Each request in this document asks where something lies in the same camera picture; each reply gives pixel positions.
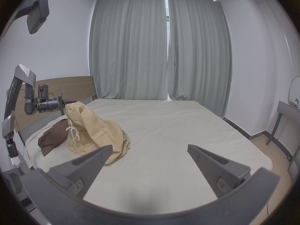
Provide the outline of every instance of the clothing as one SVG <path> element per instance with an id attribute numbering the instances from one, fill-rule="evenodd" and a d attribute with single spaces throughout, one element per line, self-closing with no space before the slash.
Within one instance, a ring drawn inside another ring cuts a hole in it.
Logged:
<path id="1" fill-rule="evenodd" d="M 81 102 L 65 106 L 69 124 L 66 147 L 77 155 L 85 155 L 105 145 L 112 145 L 113 153 L 106 164 L 121 158 L 130 149 L 129 136 L 119 124 L 103 120 Z"/>
<path id="2" fill-rule="evenodd" d="M 58 147 L 68 138 L 68 120 L 63 119 L 53 125 L 52 128 L 44 132 L 38 139 L 38 146 L 41 148 L 43 156 L 46 156 L 52 149 Z"/>

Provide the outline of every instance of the white drawstring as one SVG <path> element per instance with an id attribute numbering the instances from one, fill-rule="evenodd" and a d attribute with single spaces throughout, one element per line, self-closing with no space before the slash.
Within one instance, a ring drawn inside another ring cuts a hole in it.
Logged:
<path id="1" fill-rule="evenodd" d="M 72 133 L 73 130 L 75 131 L 76 137 L 78 137 L 78 140 L 80 140 L 78 130 L 76 129 L 76 127 L 73 126 L 71 119 L 70 119 L 70 124 L 71 124 L 71 126 L 70 126 L 70 127 L 67 127 L 67 128 L 66 128 L 66 131 L 67 131 L 68 129 L 71 129 L 70 132 L 71 132 L 71 135 L 72 135 L 72 138 L 73 138 L 73 142 L 75 142 L 74 137 L 73 137 L 73 133 Z"/>

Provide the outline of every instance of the table leg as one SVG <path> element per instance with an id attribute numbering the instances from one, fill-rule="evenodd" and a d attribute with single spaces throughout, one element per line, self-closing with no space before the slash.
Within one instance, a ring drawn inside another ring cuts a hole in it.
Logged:
<path id="1" fill-rule="evenodd" d="M 275 126 L 274 126 L 274 128 L 273 128 L 272 134 L 271 134 L 271 136 L 269 137 L 269 140 L 267 141 L 267 144 L 266 144 L 266 145 L 268 145 L 268 144 L 272 141 L 272 138 L 274 137 L 275 132 L 276 132 L 276 130 L 277 130 L 277 128 L 278 128 L 278 125 L 279 125 L 279 122 L 280 122 L 281 115 L 282 115 L 281 113 L 278 114 L 277 121 L 276 121 Z"/>

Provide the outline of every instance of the dark baseboard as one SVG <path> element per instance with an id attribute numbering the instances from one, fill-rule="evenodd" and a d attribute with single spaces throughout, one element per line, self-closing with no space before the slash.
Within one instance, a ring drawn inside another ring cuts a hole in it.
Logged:
<path id="1" fill-rule="evenodd" d="M 250 136 L 246 131 L 244 131 L 243 129 L 241 129 L 238 125 L 236 125 L 235 123 L 231 122 L 230 120 L 228 120 L 227 118 L 224 118 L 224 121 L 227 122 L 229 125 L 231 125 L 234 129 L 238 130 L 245 138 L 251 140 L 254 139 L 256 137 L 259 137 L 261 135 L 265 135 L 266 137 L 270 137 L 270 133 L 268 133 L 267 131 L 263 131 L 261 133 L 257 133 L 255 135 Z M 293 158 L 293 156 L 290 154 L 290 152 L 285 148 L 285 146 L 283 146 L 283 144 L 278 141 L 275 137 L 272 138 L 272 142 L 276 144 L 277 147 L 280 148 L 280 150 L 287 156 L 288 161 L 291 161 L 291 159 Z"/>
<path id="2" fill-rule="evenodd" d="M 271 136 L 271 134 L 268 133 L 267 131 L 264 131 L 263 133 L 264 133 L 265 136 L 268 137 L 268 138 Z M 272 142 L 275 143 L 276 146 L 279 147 L 280 150 L 287 156 L 287 159 L 288 159 L 289 161 L 291 161 L 291 159 L 293 158 L 293 156 L 292 156 L 292 155 L 290 154 L 290 152 L 285 148 L 285 146 L 283 146 L 283 144 L 282 144 L 280 141 L 278 141 L 275 137 L 272 138 Z"/>

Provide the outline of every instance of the bed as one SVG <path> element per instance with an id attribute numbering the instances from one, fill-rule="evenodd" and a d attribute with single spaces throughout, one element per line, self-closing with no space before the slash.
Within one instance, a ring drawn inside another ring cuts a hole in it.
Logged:
<path id="1" fill-rule="evenodd" d="M 133 214 L 163 214 L 192 209 L 217 199 L 187 153 L 200 146 L 233 161 L 272 169 L 271 160 L 223 119 L 195 101 L 96 99 L 87 104 L 103 119 L 117 121 L 130 137 L 127 154 L 105 165 L 84 200 Z M 65 142 L 45 157 L 39 137 L 61 116 L 26 141 L 33 167 L 50 167 L 77 158 Z"/>

